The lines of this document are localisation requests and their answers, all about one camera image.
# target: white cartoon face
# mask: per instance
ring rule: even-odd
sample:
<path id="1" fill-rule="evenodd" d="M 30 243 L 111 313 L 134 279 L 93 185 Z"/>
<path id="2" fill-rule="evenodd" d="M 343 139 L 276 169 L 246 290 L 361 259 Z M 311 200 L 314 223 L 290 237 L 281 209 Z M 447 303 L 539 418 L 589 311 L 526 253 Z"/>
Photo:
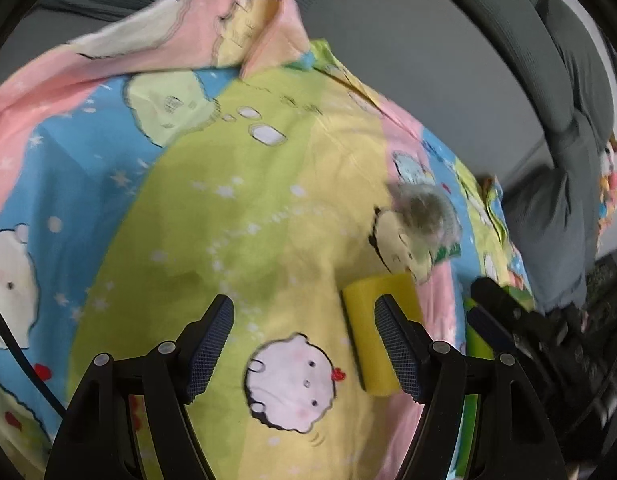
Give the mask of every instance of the white cartoon face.
<path id="1" fill-rule="evenodd" d="M 308 433 L 335 399 L 333 365 L 303 334 L 272 341 L 256 351 L 244 387 L 255 418 L 298 433 Z"/>
<path id="2" fill-rule="evenodd" d="M 493 262 L 493 255 L 491 253 L 486 253 L 483 256 L 483 268 L 486 272 L 486 275 L 492 279 L 495 280 L 495 282 L 498 282 L 498 276 L 497 276 L 497 269 L 495 267 L 495 262 Z"/>
<path id="3" fill-rule="evenodd" d="M 240 64 L 279 7 L 280 0 L 235 0 L 228 15 L 216 20 L 215 66 Z"/>
<path id="4" fill-rule="evenodd" d="M 29 347 L 29 329 L 37 319 L 39 291 L 26 243 L 28 226 L 0 231 L 0 314 L 20 348 Z M 0 348 L 6 345 L 0 337 Z"/>
<path id="5" fill-rule="evenodd" d="M 432 173 L 424 168 L 418 160 L 412 156 L 401 153 L 393 153 L 393 162 L 397 168 L 397 174 L 402 182 L 407 184 L 431 184 L 435 185 L 435 178 Z"/>
<path id="6" fill-rule="evenodd" d="M 389 272 L 410 272 L 419 282 L 426 279 L 432 269 L 428 249 L 414 247 L 399 213 L 391 209 L 376 210 L 376 213 L 373 234 L 369 239 Z"/>
<path id="7" fill-rule="evenodd" d="M 157 0 L 128 18 L 73 40 L 71 45 L 78 54 L 91 58 L 124 56 L 157 48 L 171 39 L 190 5 L 191 0 Z"/>
<path id="8" fill-rule="evenodd" d="M 200 130 L 220 114 L 192 70 L 146 72 L 126 85 L 125 100 L 136 124 L 157 146 L 168 146 L 180 134 Z"/>

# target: blanket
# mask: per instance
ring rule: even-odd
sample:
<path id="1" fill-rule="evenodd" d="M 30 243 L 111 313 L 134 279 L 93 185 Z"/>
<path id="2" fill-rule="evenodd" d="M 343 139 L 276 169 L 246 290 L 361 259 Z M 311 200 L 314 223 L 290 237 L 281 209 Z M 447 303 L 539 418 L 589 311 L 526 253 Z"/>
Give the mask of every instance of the blanket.
<path id="1" fill-rule="evenodd" d="M 361 388 L 339 291 L 411 269 L 400 181 L 457 213 L 459 254 L 417 292 L 432 338 L 465 349 L 469 284 L 527 283 L 497 181 L 310 42 L 294 0 L 158 0 L 0 87 L 0 312 L 68 405 L 93 356 L 144 354 L 227 294 L 188 407 L 216 477 L 394 478 L 421 407 Z M 40 478 L 60 420 L 5 348 L 0 443 Z"/>

